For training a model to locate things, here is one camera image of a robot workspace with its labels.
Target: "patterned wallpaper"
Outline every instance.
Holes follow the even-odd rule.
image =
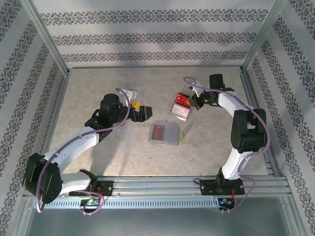
[[[307,235],[315,235],[314,17],[314,1],[288,1],[248,71]]]
[[[275,0],[34,0],[69,68],[241,65]]]
[[[43,150],[63,75],[19,0],[0,0],[0,236],[10,235],[28,157]]]

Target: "white robotic arm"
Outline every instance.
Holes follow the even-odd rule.
[[[226,164],[220,168],[216,184],[208,187],[206,195],[223,195],[224,193],[230,193],[231,189],[239,190],[239,186],[242,185],[238,173],[240,164],[242,164],[241,171],[249,160],[247,156],[258,152],[260,148],[267,144],[266,130],[258,118],[246,107],[254,110],[264,122],[266,122],[266,113],[263,109],[254,109],[249,105],[245,107],[244,103],[241,103],[241,99],[235,95],[235,91],[232,88],[225,87],[222,74],[210,76],[211,91],[205,91],[198,81],[193,80],[194,82],[191,85],[197,87],[189,86],[191,90],[195,91],[195,94],[189,98],[192,106],[196,107],[197,110],[206,104],[223,107],[233,117],[231,131],[232,152]]]
[[[78,156],[107,137],[112,132],[110,128],[114,124],[118,126],[125,119],[144,122],[152,114],[152,107],[146,106],[140,106],[139,112],[131,107],[128,113],[128,107],[123,106],[117,95],[105,95],[100,109],[93,113],[92,118],[71,139],[43,155],[34,153],[29,157],[23,187],[36,195],[37,184],[40,182],[39,196],[45,204],[51,203],[63,193],[77,190],[96,192],[97,189],[102,189],[102,186],[98,185],[104,183],[98,182],[97,177],[86,170],[73,174],[62,173]]]
[[[234,97],[227,94],[219,94],[218,104],[225,108],[232,117],[234,116],[234,112],[237,110],[248,111],[248,109],[242,106]],[[243,159],[251,153],[253,152],[245,151],[243,153],[239,153],[235,148],[233,148],[226,164],[222,167],[224,177],[229,180],[238,179],[240,176],[237,172],[237,168]],[[249,159],[245,161],[241,170],[243,170],[248,161]]]

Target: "metal frame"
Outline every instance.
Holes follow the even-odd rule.
[[[200,176],[178,177],[98,177],[98,180],[113,181],[111,197],[106,198],[106,209],[130,208],[219,208],[218,198],[231,196],[202,196],[200,186],[194,183]],[[201,177],[215,179],[214,176]],[[286,177],[251,176],[256,181],[256,188],[249,195],[259,197],[291,197],[291,190]],[[247,192],[252,181],[243,180]],[[90,197],[59,196],[46,205],[50,209],[78,208],[80,201]]]
[[[56,61],[59,69],[61,70],[63,75],[67,75],[69,72],[69,69],[59,52],[55,42],[53,41],[53,38],[51,37],[50,33],[48,32],[45,23],[43,22],[42,18],[40,17],[40,14],[38,13],[34,3],[32,0],[21,0],[21,4],[23,8],[26,10],[28,16],[34,23],[35,27],[37,28],[37,31],[41,38],[43,39],[44,43],[46,44],[47,48],[49,49],[49,52],[52,54],[54,60]]]
[[[263,44],[267,34],[269,33],[272,25],[275,23],[278,15],[280,14],[282,8],[284,7],[287,0],[276,0],[274,5],[272,6],[264,24],[262,25],[254,43],[249,50],[242,67],[247,70],[254,60],[259,48]]]
[[[32,195],[28,195],[27,192],[27,194],[22,197],[11,231],[11,236],[24,236],[26,234],[31,219],[33,205],[34,197]]]

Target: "floor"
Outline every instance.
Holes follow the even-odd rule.
[[[51,148],[77,133],[115,88],[135,89],[137,101],[152,106],[146,122],[126,124],[114,130],[97,146],[87,150],[64,173],[86,169],[95,175],[216,175],[231,152],[232,117],[223,108],[205,106],[193,110],[188,120],[169,114],[176,94],[192,94],[184,76],[209,86],[209,75],[222,73],[246,101],[238,67],[146,67],[73,69],[65,92]],[[178,146],[148,142],[152,123],[173,125],[184,132]],[[267,175],[263,157],[252,159],[243,170],[247,175]]]

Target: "purple cable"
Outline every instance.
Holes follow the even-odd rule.
[[[100,206],[99,206],[98,208],[96,208],[94,211],[90,212],[90,213],[86,213],[86,212],[84,211],[84,210],[86,209],[86,206],[87,206],[87,204],[85,204],[85,205],[83,206],[83,208],[82,208],[82,212],[83,212],[84,215],[85,215],[85,214],[87,214],[87,215],[93,215],[94,213],[97,213],[99,210],[102,209],[102,207],[103,207],[104,204],[105,204],[105,199],[104,199],[103,195],[101,195],[101,194],[99,194],[99,193],[90,192],[90,191],[86,191],[86,190],[76,190],[76,192],[78,192],[78,193],[90,193],[90,194],[95,194],[95,195],[98,195],[98,196],[101,198],[101,200],[102,200],[102,203],[100,204]]]
[[[264,154],[268,148],[270,147],[270,143],[271,143],[271,139],[270,139],[270,132],[268,130],[268,127],[266,125],[266,123],[264,122],[264,120],[252,109],[249,107],[249,105],[245,104],[240,98],[238,98],[237,96],[234,96],[233,94],[229,93],[229,92],[225,92],[225,91],[222,91],[222,90],[218,90],[218,89],[211,89],[211,88],[204,88],[204,87],[200,87],[200,86],[197,86],[195,84],[192,84],[190,82],[187,81],[187,79],[191,79],[193,80],[194,83],[196,83],[196,79],[193,78],[193,77],[184,77],[184,81],[189,84],[190,86],[194,87],[194,88],[198,88],[198,89],[203,89],[205,91],[209,91],[209,92],[218,92],[218,93],[223,93],[223,94],[226,94],[228,96],[231,96],[231,97],[234,97],[242,106],[246,107],[251,113],[254,114],[254,116],[257,117],[257,119],[261,122],[261,124],[264,126],[264,129],[266,130],[266,133],[267,133],[267,144],[265,146],[265,148],[260,151],[260,152],[257,152],[257,153],[251,153],[251,154],[248,154],[242,161],[241,163],[238,165],[237,167],[237,173],[239,174],[240,177],[244,178],[244,179],[248,179],[248,180],[252,180],[252,187],[250,188],[250,190],[247,192],[247,194],[245,195],[245,197],[239,202],[238,205],[234,206],[233,209],[231,209],[229,212],[232,212],[234,211],[235,209],[237,209],[244,201],[245,199],[249,196],[249,194],[252,192],[252,190],[255,188],[255,180],[252,179],[252,178],[249,178],[249,177],[246,177],[246,176],[243,176],[241,175],[240,171],[241,171],[241,168],[243,166],[243,164],[245,163],[246,160],[248,160],[249,158],[251,157],[255,157],[255,156],[261,156],[262,154]]]
[[[86,136],[86,135],[89,135],[89,134],[93,134],[93,133],[99,133],[99,132],[102,132],[102,131],[108,131],[108,130],[111,130],[111,129],[114,129],[118,126],[120,126],[121,124],[123,124],[128,116],[129,116],[129,112],[130,112],[130,101],[129,101],[129,98],[128,96],[125,94],[124,91],[122,91],[120,88],[116,88],[116,91],[118,92],[121,92],[125,98],[126,98],[126,103],[127,103],[127,107],[128,107],[128,110],[127,110],[127,114],[125,116],[125,118],[118,124],[112,126],[112,127],[108,127],[108,128],[104,128],[104,129],[98,129],[98,130],[93,130],[93,131],[89,131],[89,132],[86,132],[84,134],[81,134],[81,135],[78,135],[76,136],[75,138],[69,140],[67,143],[65,143],[60,149],[58,149],[50,158],[49,160],[46,162],[46,164],[44,165],[43,169],[41,170],[40,174],[39,174],[39,177],[38,177],[38,181],[37,181],[37,186],[36,186],[36,207],[37,207],[37,211],[39,213],[41,213],[45,207],[45,203],[43,203],[42,206],[40,206],[40,198],[41,196],[39,195],[40,194],[40,185],[41,185],[41,181],[43,179],[43,175],[44,175],[44,172],[46,171],[48,165],[53,161],[53,159],[55,157],[58,156],[58,154],[63,150],[65,149],[69,144],[73,143],[74,141],[76,141],[77,139],[81,139],[82,137]],[[91,194],[97,194],[98,193],[94,193],[94,192],[89,192],[89,191],[86,191],[87,193],[91,193]]]

